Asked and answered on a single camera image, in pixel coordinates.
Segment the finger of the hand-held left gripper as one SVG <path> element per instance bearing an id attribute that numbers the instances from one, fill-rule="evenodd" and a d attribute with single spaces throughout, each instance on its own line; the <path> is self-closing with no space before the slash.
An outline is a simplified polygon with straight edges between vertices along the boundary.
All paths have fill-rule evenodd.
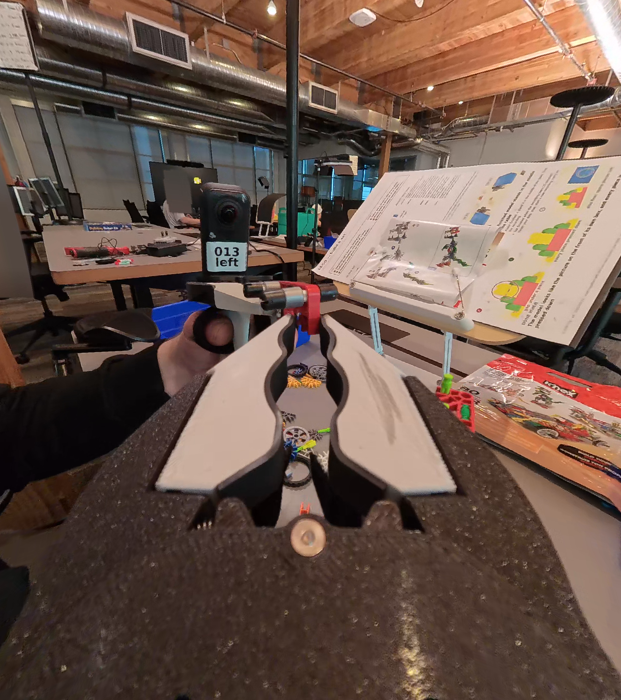
<path id="1" fill-rule="evenodd" d="M 249 316 L 266 316 L 260 297 L 245 296 L 243 284 L 216 284 L 215 308 L 219 311 L 232 311 Z"/>

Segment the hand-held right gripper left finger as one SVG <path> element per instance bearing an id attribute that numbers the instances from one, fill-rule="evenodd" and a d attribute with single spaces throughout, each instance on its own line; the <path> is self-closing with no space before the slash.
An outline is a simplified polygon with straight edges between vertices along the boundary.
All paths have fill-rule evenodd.
<path id="1" fill-rule="evenodd" d="M 212 516 L 237 498 L 257 526 L 275 526 L 288 457 L 277 402 L 295 346 L 293 316 L 283 316 L 206 375 L 171 447 L 155 490 L 202 496 Z"/>

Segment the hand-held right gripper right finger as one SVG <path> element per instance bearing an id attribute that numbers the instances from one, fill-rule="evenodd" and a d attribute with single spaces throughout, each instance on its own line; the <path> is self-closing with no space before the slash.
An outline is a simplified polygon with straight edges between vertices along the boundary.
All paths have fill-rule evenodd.
<path id="1" fill-rule="evenodd" d="M 402 526 L 420 526 L 410 497 L 455 494 L 457 485 L 408 377 L 331 316 L 320 322 L 326 388 L 335 403 L 325 517 L 361 526 L 378 503 L 392 503 Z"/>

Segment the red plastic bracket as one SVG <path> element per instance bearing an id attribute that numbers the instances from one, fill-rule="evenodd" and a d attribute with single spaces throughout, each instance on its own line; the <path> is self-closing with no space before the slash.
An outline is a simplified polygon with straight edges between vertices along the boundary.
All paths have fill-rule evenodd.
<path id="1" fill-rule="evenodd" d="M 280 282 L 286 296 L 292 296 L 288 301 L 284 314 L 297 317 L 297 326 L 309 336 L 317 335 L 320 328 L 320 304 L 323 286 L 294 281 Z"/>

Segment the person's left forearm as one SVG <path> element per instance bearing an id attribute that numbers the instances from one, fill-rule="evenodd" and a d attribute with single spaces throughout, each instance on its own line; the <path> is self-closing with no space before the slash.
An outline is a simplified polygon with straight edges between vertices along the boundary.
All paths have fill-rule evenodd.
<path id="1" fill-rule="evenodd" d="M 96 370 L 0 384 L 0 497 L 121 445 L 168 400 L 157 346 Z"/>

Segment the person's left hand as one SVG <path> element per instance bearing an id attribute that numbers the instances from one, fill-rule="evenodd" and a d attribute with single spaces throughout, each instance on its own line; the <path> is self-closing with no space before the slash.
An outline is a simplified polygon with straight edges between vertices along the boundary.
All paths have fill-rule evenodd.
<path id="1" fill-rule="evenodd" d="M 157 361 L 163 381 L 164 391 L 170 397 L 175 396 L 194 377 L 207 373 L 227 357 L 209 351 L 197 344 L 194 339 L 194 326 L 205 311 L 191 314 L 184 322 L 182 331 L 162 343 L 157 350 Z M 206 320 L 203 327 L 207 343 L 211 346 L 227 346 L 234 339 L 232 322 L 218 311 Z"/>

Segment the colourful toy robot model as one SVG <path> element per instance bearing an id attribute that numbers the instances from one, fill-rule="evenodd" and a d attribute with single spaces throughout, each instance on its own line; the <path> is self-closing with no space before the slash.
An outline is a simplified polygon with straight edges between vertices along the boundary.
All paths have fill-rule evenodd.
<path id="1" fill-rule="evenodd" d="M 475 432 L 474 397 L 469 391 L 456 389 L 452 374 L 443 374 L 435 395 L 461 424 Z"/>

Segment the black monitor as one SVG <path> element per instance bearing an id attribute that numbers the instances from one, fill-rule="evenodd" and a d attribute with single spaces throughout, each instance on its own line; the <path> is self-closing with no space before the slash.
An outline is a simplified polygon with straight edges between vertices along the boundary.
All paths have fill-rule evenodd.
<path id="1" fill-rule="evenodd" d="M 200 167 L 195 162 L 150 162 L 149 173 L 155 201 L 168 202 L 173 213 L 198 214 L 203 185 L 218 182 L 215 168 Z"/>

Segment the grey desk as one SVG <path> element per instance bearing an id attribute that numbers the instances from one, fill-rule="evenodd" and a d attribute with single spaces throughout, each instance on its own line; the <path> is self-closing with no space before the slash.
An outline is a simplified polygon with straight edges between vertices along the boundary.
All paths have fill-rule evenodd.
<path id="1" fill-rule="evenodd" d="M 96 247 L 101 242 L 116 247 L 145 245 L 163 237 L 166 230 L 161 227 L 145 229 L 91 231 L 83 225 L 52 225 L 43 230 L 44 249 L 53 280 L 61 285 L 107 283 L 129 279 L 148 279 L 160 276 L 188 275 L 202 269 L 201 243 L 183 232 L 168 234 L 182 240 L 188 251 L 176 256 L 154 257 L 130 255 L 128 265 L 99 264 L 95 261 L 78 260 L 68 256 L 65 249 Z"/>

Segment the black metal pole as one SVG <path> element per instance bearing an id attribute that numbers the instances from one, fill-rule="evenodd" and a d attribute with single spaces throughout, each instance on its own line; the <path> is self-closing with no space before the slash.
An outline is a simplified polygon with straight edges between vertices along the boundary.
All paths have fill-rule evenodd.
<path id="1" fill-rule="evenodd" d="M 298 248 L 299 11 L 300 1 L 286 1 L 286 242 L 291 250 Z"/>

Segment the red hand tool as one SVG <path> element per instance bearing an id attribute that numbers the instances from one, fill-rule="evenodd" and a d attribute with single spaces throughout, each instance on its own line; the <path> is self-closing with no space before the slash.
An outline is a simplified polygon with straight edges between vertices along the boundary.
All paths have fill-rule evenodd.
<path id="1" fill-rule="evenodd" d="M 118 258 L 131 254 L 129 247 L 114 246 L 86 246 L 86 247 L 65 247 L 64 253 L 73 259 L 98 259 L 98 258 Z"/>

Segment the white air vent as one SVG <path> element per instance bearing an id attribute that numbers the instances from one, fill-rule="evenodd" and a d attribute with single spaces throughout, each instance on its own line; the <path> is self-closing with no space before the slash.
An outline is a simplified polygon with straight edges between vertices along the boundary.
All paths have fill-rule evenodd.
<path id="1" fill-rule="evenodd" d="M 307 83 L 308 106 L 312 109 L 336 115 L 339 111 L 339 93 L 320 83 Z"/>
<path id="2" fill-rule="evenodd" d="M 129 12 L 125 19 L 132 51 L 178 68 L 192 69 L 191 43 L 184 32 Z"/>

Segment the toy instruction booklet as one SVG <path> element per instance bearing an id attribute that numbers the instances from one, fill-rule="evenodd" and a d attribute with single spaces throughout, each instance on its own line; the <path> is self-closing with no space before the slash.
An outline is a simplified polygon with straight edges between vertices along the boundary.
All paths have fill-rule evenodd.
<path id="1" fill-rule="evenodd" d="M 497 233 L 494 225 L 395 218 L 352 281 L 456 309 L 462 293 L 483 272 Z"/>

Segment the round black high table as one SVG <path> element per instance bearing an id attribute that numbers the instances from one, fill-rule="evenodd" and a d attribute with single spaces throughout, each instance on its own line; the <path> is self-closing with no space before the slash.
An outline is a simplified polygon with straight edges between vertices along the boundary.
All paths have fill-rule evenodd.
<path id="1" fill-rule="evenodd" d="M 614 94 L 615 88 L 607 85 L 586 85 L 558 92 L 551 96 L 550 105 L 552 107 L 571 110 L 555 160 L 563 159 L 582 108 L 601 104 Z"/>
<path id="2" fill-rule="evenodd" d="M 609 143 L 607 138 L 585 138 L 577 139 L 575 141 L 570 141 L 567 145 L 570 151 L 579 151 L 579 158 L 584 160 L 587 157 L 587 152 L 590 149 L 599 148 L 605 146 Z"/>

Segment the silver ventilation duct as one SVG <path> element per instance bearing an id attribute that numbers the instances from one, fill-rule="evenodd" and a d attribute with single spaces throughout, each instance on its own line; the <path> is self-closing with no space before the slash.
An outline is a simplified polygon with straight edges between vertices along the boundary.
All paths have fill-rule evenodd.
<path id="1" fill-rule="evenodd" d="M 621 106 L 621 1 L 577 1 L 588 27 L 620 85 L 599 104 L 603 109 Z"/>

